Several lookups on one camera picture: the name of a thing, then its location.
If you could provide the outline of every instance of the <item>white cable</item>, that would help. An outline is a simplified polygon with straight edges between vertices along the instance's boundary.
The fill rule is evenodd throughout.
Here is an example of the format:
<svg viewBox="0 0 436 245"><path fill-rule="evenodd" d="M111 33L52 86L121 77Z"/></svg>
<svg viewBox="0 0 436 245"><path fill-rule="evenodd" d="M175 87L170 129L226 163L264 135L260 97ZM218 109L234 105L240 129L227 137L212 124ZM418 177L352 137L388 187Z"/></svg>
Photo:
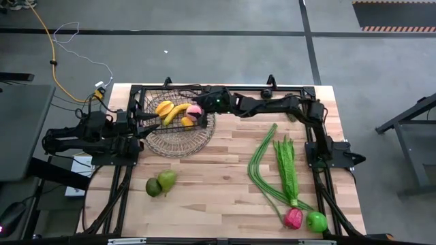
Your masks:
<svg viewBox="0 0 436 245"><path fill-rule="evenodd" d="M73 34L73 35L70 37L70 39L69 39L68 41L66 41L66 42L58 41L57 38L56 38L56 33L57 33L60 29L62 29L62 27L66 26L66 25L71 25L71 24L76 24L76 25L77 25L77 31L76 31L76 33ZM79 57L79 58L86 59L87 61L91 62L92 64L96 64L96 65L104 65L104 66L108 69L108 71L110 72L110 79L109 79L109 82L108 82L107 84L104 84L104 86L105 86L105 88L106 88L107 86L109 86L109 84L110 84L110 83L112 82L112 80L114 79L114 78L113 78L114 74L112 73L112 71L110 70L110 68L109 68L109 66L108 66L107 64L92 61L91 59L89 59L89 58L87 58L87 57L85 57L85 56L81 56L81 55L77 54L77 53L74 52L74 51L68 50L67 48L65 48L65 47L62 45L62 44L68 44L68 43L70 43L70 42L73 40L73 38L74 38L74 37L79 33L79 26L80 26L80 23L77 22L77 21L75 21L75 22L69 22L69 23L66 23L66 24L61 25L61 26L60 26L60 27L59 27L59 28L58 28L58 29L53 33L53 39L52 39L52 41L55 42L57 45L59 45L62 49L64 49L64 50L65 50L66 52L68 52L68 53L72 53L72 54L75 54L75 55L76 55L77 57Z"/></svg>

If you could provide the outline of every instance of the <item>floor mat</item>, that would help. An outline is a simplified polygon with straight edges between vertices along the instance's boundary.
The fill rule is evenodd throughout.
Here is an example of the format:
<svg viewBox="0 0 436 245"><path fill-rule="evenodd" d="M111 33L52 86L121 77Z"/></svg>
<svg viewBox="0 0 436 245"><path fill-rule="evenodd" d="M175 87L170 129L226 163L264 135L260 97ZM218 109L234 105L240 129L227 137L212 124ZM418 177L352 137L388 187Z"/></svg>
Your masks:
<svg viewBox="0 0 436 245"><path fill-rule="evenodd" d="M355 1L353 8L363 31L436 31L436 3L433 2Z"/></svg>

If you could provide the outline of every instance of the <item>green pear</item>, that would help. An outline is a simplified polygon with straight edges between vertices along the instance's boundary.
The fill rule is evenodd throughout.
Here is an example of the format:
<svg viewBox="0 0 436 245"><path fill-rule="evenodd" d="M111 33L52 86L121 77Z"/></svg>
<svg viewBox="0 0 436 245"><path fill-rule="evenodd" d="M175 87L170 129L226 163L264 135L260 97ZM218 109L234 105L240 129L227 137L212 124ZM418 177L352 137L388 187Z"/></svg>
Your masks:
<svg viewBox="0 0 436 245"><path fill-rule="evenodd" d="M165 193L165 196L166 193L170 191L172 186L176 184L176 178L177 178L176 172L172 171L171 169L164 170L157 176L157 181L162 186L162 192Z"/></svg>

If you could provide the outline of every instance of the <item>plastic fruit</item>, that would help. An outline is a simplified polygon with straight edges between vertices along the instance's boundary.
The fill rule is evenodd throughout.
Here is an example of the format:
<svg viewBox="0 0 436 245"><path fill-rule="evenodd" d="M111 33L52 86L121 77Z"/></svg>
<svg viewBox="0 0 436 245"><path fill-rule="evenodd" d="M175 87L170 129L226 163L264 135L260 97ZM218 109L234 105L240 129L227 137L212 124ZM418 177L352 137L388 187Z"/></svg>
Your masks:
<svg viewBox="0 0 436 245"><path fill-rule="evenodd" d="M145 191L149 196L156 197L162 192L162 186L159 184L156 178L149 178L145 184Z"/></svg>
<svg viewBox="0 0 436 245"><path fill-rule="evenodd" d="M291 208L287 211L283 224L291 229L299 229L302 222L302 212L298 208Z"/></svg>
<svg viewBox="0 0 436 245"><path fill-rule="evenodd" d="M164 119L171 112L172 108L174 108L174 104L171 101L161 102L156 108L156 114Z"/></svg>
<svg viewBox="0 0 436 245"><path fill-rule="evenodd" d="M306 217L307 227L316 233L321 233L327 229L327 218L320 212L311 212Z"/></svg>
<svg viewBox="0 0 436 245"><path fill-rule="evenodd" d="M165 196L166 193L170 191L171 187L174 186L174 184L176 184L176 178L177 178L176 172L170 169L161 172L157 176L157 181L162 186L162 191L165 193Z"/></svg>
<svg viewBox="0 0 436 245"><path fill-rule="evenodd" d="M184 117L184 118L182 118L182 125L184 126L184 127L189 127L189 126L193 126L193 121L191 121L189 118L187 118L187 117Z"/></svg>
<svg viewBox="0 0 436 245"><path fill-rule="evenodd" d="M201 115L202 108L198 105L191 105L186 109L186 117L189 118L191 121L195 122L197 121L197 118L189 113L199 113Z"/></svg>
<svg viewBox="0 0 436 245"><path fill-rule="evenodd" d="M176 106L172 111L165 117L165 120L163 121L163 125L168 126L172 119L179 114L181 111L186 110L189 106L191 106L190 103L183 103L181 105Z"/></svg>

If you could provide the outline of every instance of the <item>pink fruit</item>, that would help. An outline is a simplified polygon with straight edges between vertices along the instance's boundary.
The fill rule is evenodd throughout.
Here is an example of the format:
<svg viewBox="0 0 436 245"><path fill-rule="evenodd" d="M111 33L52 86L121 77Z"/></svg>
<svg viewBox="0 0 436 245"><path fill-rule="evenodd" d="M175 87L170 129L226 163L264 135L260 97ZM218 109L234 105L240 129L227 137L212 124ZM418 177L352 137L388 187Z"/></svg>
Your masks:
<svg viewBox="0 0 436 245"><path fill-rule="evenodd" d="M191 105L186 109L186 117L189 118L191 121L195 122L197 121L197 118L189 113L202 113L202 108L198 105Z"/></svg>
<svg viewBox="0 0 436 245"><path fill-rule="evenodd" d="M298 229L301 227L302 212L298 208L291 208L287 211L283 224L291 229Z"/></svg>

